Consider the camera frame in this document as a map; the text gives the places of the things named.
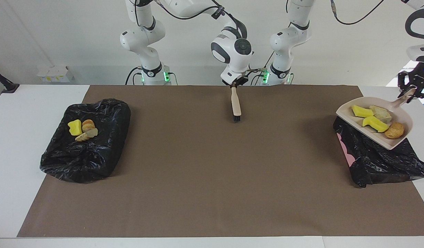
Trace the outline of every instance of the black stand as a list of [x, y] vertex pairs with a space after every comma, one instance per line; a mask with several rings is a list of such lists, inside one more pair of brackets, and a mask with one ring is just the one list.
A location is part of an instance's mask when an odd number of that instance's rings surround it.
[[12, 83], [10, 80], [8, 80], [7, 78], [5, 78], [1, 74], [0, 74], [0, 82], [6, 88], [5, 90], [2, 91], [2, 93], [13, 93], [19, 87], [19, 84], [18, 83]]

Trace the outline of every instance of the black garbage bag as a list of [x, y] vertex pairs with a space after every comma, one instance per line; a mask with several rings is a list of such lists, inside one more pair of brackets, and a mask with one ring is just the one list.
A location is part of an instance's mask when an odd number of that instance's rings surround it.
[[355, 159], [349, 170], [352, 180], [360, 187], [424, 178], [424, 162], [407, 139], [387, 150], [339, 117], [333, 128], [341, 136], [348, 154]]
[[[116, 99], [69, 106], [41, 157], [41, 171], [77, 183], [110, 176], [122, 154], [130, 116], [128, 104]], [[75, 141], [67, 124], [76, 119], [93, 120], [99, 134], [83, 142]]]

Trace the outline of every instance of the beige dustpan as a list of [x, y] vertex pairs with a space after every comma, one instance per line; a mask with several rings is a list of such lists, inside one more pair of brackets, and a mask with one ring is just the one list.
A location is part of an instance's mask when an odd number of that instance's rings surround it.
[[[400, 144], [409, 132], [412, 130], [413, 122], [412, 118], [409, 116], [406, 111], [401, 108], [401, 105], [406, 103], [409, 97], [413, 94], [414, 90], [408, 91], [404, 96], [400, 97], [394, 102], [386, 101], [377, 97], [360, 97], [346, 104], [342, 105], [336, 114], [346, 121], [348, 124], [353, 126], [355, 129], [359, 130], [361, 133], [365, 134], [367, 137], [376, 141], [378, 144], [387, 148], [388, 150], [393, 149], [398, 144]], [[398, 139], [390, 139], [385, 136], [384, 133], [378, 133], [370, 126], [362, 127], [363, 118], [355, 117], [354, 113], [351, 109], [353, 105], [358, 105], [362, 108], [369, 108], [371, 105], [379, 106], [382, 108], [386, 108], [391, 116], [393, 117], [391, 122], [400, 122], [405, 127], [404, 134]]]

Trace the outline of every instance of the brown paper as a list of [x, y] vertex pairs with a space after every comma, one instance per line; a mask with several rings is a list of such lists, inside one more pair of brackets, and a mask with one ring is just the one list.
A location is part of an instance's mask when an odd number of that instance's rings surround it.
[[111, 177], [47, 176], [19, 237], [424, 236], [412, 182], [357, 188], [332, 128], [355, 86], [91, 86], [131, 108]]

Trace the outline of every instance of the yellow sponge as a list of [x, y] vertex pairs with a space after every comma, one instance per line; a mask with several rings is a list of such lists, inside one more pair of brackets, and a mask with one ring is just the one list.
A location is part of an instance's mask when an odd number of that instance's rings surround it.
[[357, 105], [353, 105], [351, 108], [352, 108], [352, 111], [354, 112], [354, 115], [357, 117], [367, 118], [368, 116], [372, 116], [374, 114], [372, 110], [369, 110], [367, 108], [362, 108]]
[[368, 116], [363, 120], [362, 127], [370, 125], [372, 128], [377, 130], [377, 132], [385, 132], [390, 128], [387, 124], [383, 123], [381, 120], [377, 119], [374, 116]]
[[73, 136], [79, 136], [82, 134], [82, 122], [80, 120], [71, 121], [68, 123], [70, 127], [70, 133]]

